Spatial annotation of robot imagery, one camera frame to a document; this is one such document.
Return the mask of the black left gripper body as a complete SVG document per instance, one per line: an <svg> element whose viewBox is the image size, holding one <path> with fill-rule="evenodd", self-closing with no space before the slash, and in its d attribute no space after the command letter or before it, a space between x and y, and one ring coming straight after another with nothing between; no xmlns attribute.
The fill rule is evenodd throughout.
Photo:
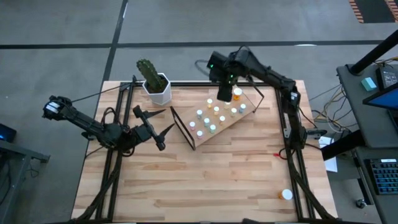
<svg viewBox="0 0 398 224"><path fill-rule="evenodd" d="M141 107L137 105L136 107L133 108L133 113L136 116L136 118L139 118L142 120L142 124L135 129L135 132L139 136L139 139L142 142L145 142L149 140L150 138L154 138L156 146L160 151L163 151L165 149L165 138L159 138L158 134L156 133L153 125L150 124L149 119L146 119L143 115L143 112L141 110Z"/></svg>

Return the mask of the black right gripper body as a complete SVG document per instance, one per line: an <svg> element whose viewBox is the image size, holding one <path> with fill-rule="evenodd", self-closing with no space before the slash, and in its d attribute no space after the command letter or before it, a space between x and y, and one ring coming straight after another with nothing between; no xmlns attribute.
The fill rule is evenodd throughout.
<svg viewBox="0 0 398 224"><path fill-rule="evenodd" d="M210 69L209 81L218 84L217 99L230 102L233 97L233 87L237 83L238 77L233 75L228 68L228 57L213 51L207 63Z"/></svg>

